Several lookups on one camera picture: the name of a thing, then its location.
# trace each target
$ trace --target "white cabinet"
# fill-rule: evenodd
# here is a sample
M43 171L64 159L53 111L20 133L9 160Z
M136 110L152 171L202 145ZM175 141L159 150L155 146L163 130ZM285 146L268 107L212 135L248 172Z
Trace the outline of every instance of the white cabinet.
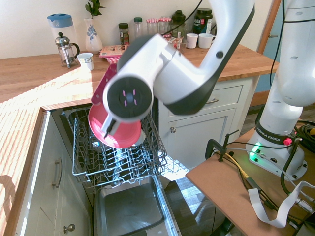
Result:
M225 135L238 138L242 129L259 76L218 82L204 107L194 115L176 116L161 102L158 129L170 157L188 169L205 161L209 139L223 144Z
M91 235L91 205L72 175L72 161L50 113L40 132L16 229L17 236Z

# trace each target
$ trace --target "french press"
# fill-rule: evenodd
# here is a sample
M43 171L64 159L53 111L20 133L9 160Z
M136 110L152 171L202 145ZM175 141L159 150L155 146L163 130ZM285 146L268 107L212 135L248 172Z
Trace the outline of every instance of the french press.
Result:
M58 35L59 37L56 38L56 45L61 58L61 66L67 66L70 68L72 65L77 65L78 63L75 59L80 53L79 46L75 43L70 43L70 39L63 36L63 33L59 32ZM77 48L77 54L75 56L73 55L72 46Z

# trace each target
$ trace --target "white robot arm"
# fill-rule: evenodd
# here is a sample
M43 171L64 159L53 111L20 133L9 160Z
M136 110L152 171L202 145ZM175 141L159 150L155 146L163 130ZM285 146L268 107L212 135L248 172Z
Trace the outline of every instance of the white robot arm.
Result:
M143 118L154 96L176 115L193 114L203 107L254 15L254 0L209 2L218 32L199 68L158 34L129 46L117 64L117 75L104 89L109 114L102 128L106 135L115 130L115 121Z
M289 0L283 27L279 68L256 131L249 143L254 149L276 162L281 168L287 162L294 141L296 125L303 106L315 102L315 2ZM277 149L259 147L268 146ZM260 156L250 153L250 161L280 176L277 167ZM298 147L286 172L292 180L307 170L304 152Z

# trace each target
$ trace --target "wall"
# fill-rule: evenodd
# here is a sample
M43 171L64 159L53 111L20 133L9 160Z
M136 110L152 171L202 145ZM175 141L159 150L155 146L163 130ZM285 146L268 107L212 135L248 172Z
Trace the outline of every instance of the wall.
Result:
M257 50L260 36L272 0L256 0L256 14L241 44ZM24 0L0 1L0 59L58 53L47 22L47 16L55 13L70 14L77 32L78 45L85 50L86 26L89 18L85 10L86 0ZM101 9L102 16L94 19L94 26L103 45L119 44L118 23L132 19L170 16L181 9L187 16L198 4L198 0L101 0L107 8ZM210 7L203 1L200 7Z

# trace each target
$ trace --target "yellow cable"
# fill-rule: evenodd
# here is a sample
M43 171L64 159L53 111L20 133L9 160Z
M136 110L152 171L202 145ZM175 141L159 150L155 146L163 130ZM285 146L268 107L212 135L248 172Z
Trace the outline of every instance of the yellow cable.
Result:
M227 157L229 157L235 165L237 165L237 167L240 169L242 175L244 178L249 178L248 174L246 174L246 172L242 169L242 167L237 163L237 161L234 159L234 157L232 157L230 154L226 153L225 154Z

